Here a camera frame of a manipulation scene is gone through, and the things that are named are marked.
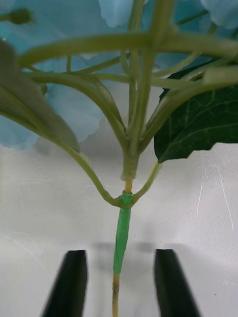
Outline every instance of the light blue petal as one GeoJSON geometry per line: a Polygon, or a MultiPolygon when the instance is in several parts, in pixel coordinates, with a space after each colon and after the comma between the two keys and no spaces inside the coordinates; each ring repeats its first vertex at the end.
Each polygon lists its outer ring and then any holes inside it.
{"type": "Polygon", "coordinates": [[[238,27],[238,0],[200,0],[217,25],[227,29],[238,27]]]}
{"type": "Polygon", "coordinates": [[[13,8],[26,7],[35,22],[8,26],[32,46],[60,39],[115,32],[101,17],[98,0],[17,0],[13,8]]]}
{"type": "Polygon", "coordinates": [[[32,147],[38,135],[0,115],[0,143],[7,148],[25,150],[32,147]]]}
{"type": "Polygon", "coordinates": [[[99,0],[99,4],[107,25],[115,28],[128,22],[133,0],[99,0]]]}
{"type": "MultiPolygon", "coordinates": [[[[66,71],[66,58],[58,59],[58,64],[60,72],[66,71]]],[[[73,56],[71,70],[83,68],[86,68],[84,60],[73,56]]],[[[74,131],[79,142],[83,142],[95,132],[104,116],[91,99],[70,87],[53,84],[47,92],[47,98],[50,105],[74,131]]]]}
{"type": "MultiPolygon", "coordinates": [[[[153,7],[154,7],[154,0],[149,1],[149,3],[146,4],[144,9],[144,15],[143,15],[143,28],[148,29],[153,13],[153,7]]],[[[173,14],[173,22],[179,22],[180,20],[190,17],[201,10],[203,10],[204,7],[200,0],[175,0],[175,9],[173,14]]],[[[187,32],[195,32],[195,33],[206,33],[212,23],[210,14],[208,13],[205,16],[202,16],[196,20],[190,21],[186,24],[183,24],[180,26],[180,29],[182,31],[187,32]]],[[[232,33],[232,30],[226,30],[223,27],[219,27],[217,30],[217,35],[229,37],[232,33]]],[[[171,67],[181,60],[183,60],[185,57],[187,57],[188,54],[178,54],[178,53],[161,53],[157,54],[156,57],[156,64],[158,67],[163,70],[168,67],[171,67]]],[[[210,60],[209,57],[200,56],[197,58],[189,67],[193,67],[199,64],[203,64],[205,62],[208,62],[210,60]]]]}

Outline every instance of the green stem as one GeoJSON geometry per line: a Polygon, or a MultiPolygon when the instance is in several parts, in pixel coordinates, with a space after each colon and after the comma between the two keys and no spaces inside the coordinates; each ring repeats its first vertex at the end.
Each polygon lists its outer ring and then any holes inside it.
{"type": "Polygon", "coordinates": [[[32,72],[26,73],[26,75],[39,84],[54,83],[65,85],[77,89],[87,95],[105,114],[121,147],[125,147],[125,130],[123,124],[121,124],[117,118],[118,109],[110,106],[112,103],[109,103],[108,100],[105,99],[105,96],[100,95],[99,91],[97,91],[90,83],[87,83],[86,80],[82,80],[79,76],[71,76],[68,74],[32,72]]]}
{"type": "Polygon", "coordinates": [[[238,54],[238,42],[211,34],[196,34],[186,32],[171,33],[157,51],[167,53],[202,52],[214,57],[235,58],[238,54]]]}
{"type": "Polygon", "coordinates": [[[29,119],[29,121],[43,134],[47,133],[47,129],[45,128],[44,124],[41,122],[41,120],[16,96],[11,94],[8,90],[6,90],[3,87],[0,87],[0,94],[6,100],[9,100],[11,103],[16,105],[29,119]]]}
{"type": "Polygon", "coordinates": [[[154,65],[156,48],[165,40],[170,32],[170,17],[173,9],[173,0],[155,2],[151,27],[149,30],[150,49],[142,54],[142,71],[138,79],[138,96],[135,116],[132,121],[130,154],[136,155],[138,142],[143,129],[149,93],[151,88],[151,71],[154,65]]]}
{"type": "Polygon", "coordinates": [[[171,67],[164,69],[164,70],[159,70],[157,72],[154,72],[153,77],[163,77],[166,75],[177,73],[181,69],[190,65],[199,55],[200,55],[200,53],[193,52],[189,56],[187,56],[185,59],[183,59],[182,61],[177,63],[176,65],[171,66],[171,67]]]}
{"type": "Polygon", "coordinates": [[[123,75],[114,75],[114,74],[92,74],[93,77],[98,78],[100,80],[110,80],[116,81],[118,83],[126,83],[129,84],[131,82],[130,77],[123,75]]]}
{"type": "Polygon", "coordinates": [[[104,68],[108,68],[110,66],[116,65],[120,63],[120,56],[109,59],[105,61],[104,63],[97,64],[95,66],[91,66],[79,71],[71,71],[71,75],[79,75],[79,74],[89,74],[89,73],[94,73],[96,71],[102,70],[104,68]]]}
{"type": "MultiPolygon", "coordinates": [[[[140,28],[141,17],[143,15],[144,0],[134,0],[131,16],[128,25],[128,31],[137,31],[140,28]]],[[[129,116],[128,126],[130,125],[136,107],[137,98],[137,78],[138,78],[138,50],[130,50],[130,69],[132,75],[132,83],[129,85],[129,116]]]]}
{"type": "Polygon", "coordinates": [[[100,182],[98,176],[94,172],[94,170],[90,167],[90,165],[87,163],[87,161],[83,158],[83,156],[72,149],[71,147],[62,144],[60,142],[57,142],[56,140],[53,140],[54,143],[56,143],[59,147],[61,147],[63,150],[65,150],[75,161],[83,168],[83,170],[87,173],[89,178],[94,183],[95,187],[97,188],[100,195],[103,197],[103,199],[111,204],[112,206],[121,207],[122,203],[120,201],[120,197],[112,198],[111,195],[106,191],[100,182]]]}
{"type": "Polygon", "coordinates": [[[131,76],[131,69],[130,69],[129,65],[127,64],[127,58],[126,58],[126,51],[125,50],[121,51],[121,53],[120,53],[120,64],[121,64],[123,72],[127,76],[131,76]]]}
{"type": "Polygon", "coordinates": [[[32,65],[28,66],[27,69],[29,69],[29,70],[31,70],[31,71],[41,71],[41,70],[35,68],[35,67],[32,66],[32,65]]]}
{"type": "Polygon", "coordinates": [[[204,85],[230,84],[238,83],[238,66],[209,67],[205,71],[202,82],[204,85]]]}
{"type": "Polygon", "coordinates": [[[178,79],[170,79],[170,78],[152,78],[151,86],[161,87],[166,89],[175,89],[179,90],[186,87],[191,87],[196,85],[196,82],[191,81],[182,81],[178,79]]]}
{"type": "MultiPolygon", "coordinates": [[[[114,74],[92,74],[92,77],[98,78],[100,80],[110,80],[116,81],[119,83],[131,83],[131,78],[123,75],[114,75],[114,74]]],[[[178,79],[170,79],[170,78],[152,78],[151,86],[167,88],[167,89],[176,89],[179,90],[181,88],[189,87],[192,85],[196,85],[194,82],[189,81],[181,81],[178,79]]]]}
{"type": "Polygon", "coordinates": [[[71,55],[67,56],[67,66],[66,66],[67,72],[71,71],[71,60],[72,60],[72,56],[71,55]]]}
{"type": "Polygon", "coordinates": [[[186,24],[190,21],[193,21],[193,20],[196,20],[197,18],[200,18],[201,16],[207,14],[208,11],[207,10],[202,10],[192,16],[189,16],[188,18],[185,18],[183,20],[180,20],[179,22],[176,23],[176,25],[183,25],[183,24],[186,24]]]}
{"type": "MultiPolygon", "coordinates": [[[[214,34],[217,30],[217,25],[215,23],[211,23],[211,26],[209,27],[208,34],[214,34]]],[[[176,73],[177,71],[180,71],[181,69],[189,66],[193,61],[196,60],[201,55],[201,52],[193,52],[189,56],[187,56],[185,59],[183,59],[178,64],[169,67],[165,70],[158,71],[156,73],[153,73],[153,76],[155,77],[162,77],[165,75],[176,73]]]]}
{"type": "Polygon", "coordinates": [[[156,176],[158,175],[159,171],[162,168],[162,164],[159,164],[158,161],[155,162],[152,171],[145,183],[145,185],[139,190],[132,198],[132,203],[135,204],[151,187],[153,184],[156,176]]]}
{"type": "Polygon", "coordinates": [[[148,34],[142,32],[88,36],[33,48],[18,57],[18,64],[21,68],[24,68],[46,59],[61,56],[88,52],[98,53],[126,49],[142,49],[148,45],[148,34]]]}
{"type": "Polygon", "coordinates": [[[90,165],[87,163],[87,161],[84,159],[83,155],[71,147],[69,147],[66,144],[63,144],[56,139],[52,138],[48,133],[42,133],[39,131],[35,126],[31,125],[30,123],[26,122],[22,118],[16,117],[10,113],[7,113],[5,111],[0,110],[0,115],[15,121],[16,123],[24,126],[25,128],[29,129],[30,131],[42,136],[43,138],[55,143],[60,148],[62,148],[64,151],[66,151],[85,171],[85,173],[89,176],[89,178],[92,180],[93,184],[97,188],[100,195],[103,197],[105,201],[107,201],[112,206],[116,206],[119,208],[123,207],[123,203],[121,202],[121,196],[117,198],[111,197],[111,195],[104,189],[102,183],[100,182],[97,174],[94,172],[94,170],[90,167],[90,165]]]}

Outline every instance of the white wall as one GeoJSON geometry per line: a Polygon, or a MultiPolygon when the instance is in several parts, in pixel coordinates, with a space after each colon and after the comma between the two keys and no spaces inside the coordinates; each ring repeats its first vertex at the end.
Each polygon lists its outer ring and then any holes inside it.
{"type": "MultiPolygon", "coordinates": [[[[114,92],[121,111],[121,89],[114,92]]],[[[153,91],[151,107],[158,92],[153,91]]],[[[105,119],[82,145],[106,189],[118,196],[121,154],[105,119]]],[[[121,274],[120,316],[158,316],[155,248],[177,251],[205,317],[237,317],[238,146],[216,145],[164,164],[134,206],[121,274]]],[[[143,154],[134,192],[155,159],[143,154]]],[[[53,144],[30,151],[0,148],[0,316],[39,317],[67,250],[87,249],[86,317],[111,316],[118,209],[108,205],[81,168],[53,144]]]]}

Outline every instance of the yellow stem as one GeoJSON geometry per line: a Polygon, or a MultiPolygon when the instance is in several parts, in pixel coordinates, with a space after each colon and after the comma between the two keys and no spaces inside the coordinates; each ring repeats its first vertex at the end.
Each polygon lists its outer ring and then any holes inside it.
{"type": "Polygon", "coordinates": [[[133,180],[128,180],[125,182],[125,193],[130,194],[132,190],[132,182],[133,180]]]}

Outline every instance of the leaf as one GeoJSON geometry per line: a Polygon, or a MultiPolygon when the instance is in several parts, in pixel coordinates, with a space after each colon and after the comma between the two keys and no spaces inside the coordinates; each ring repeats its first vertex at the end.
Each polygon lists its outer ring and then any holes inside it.
{"type": "MultiPolygon", "coordinates": [[[[200,66],[183,70],[170,78],[180,79],[200,66]]],[[[182,104],[154,136],[154,149],[159,163],[162,163],[187,158],[193,151],[210,150],[217,142],[238,142],[237,85],[200,94],[182,104]]]]}
{"type": "Polygon", "coordinates": [[[39,135],[56,139],[79,151],[74,133],[47,103],[39,87],[18,69],[13,48],[2,40],[0,113],[32,127],[39,135]]]}

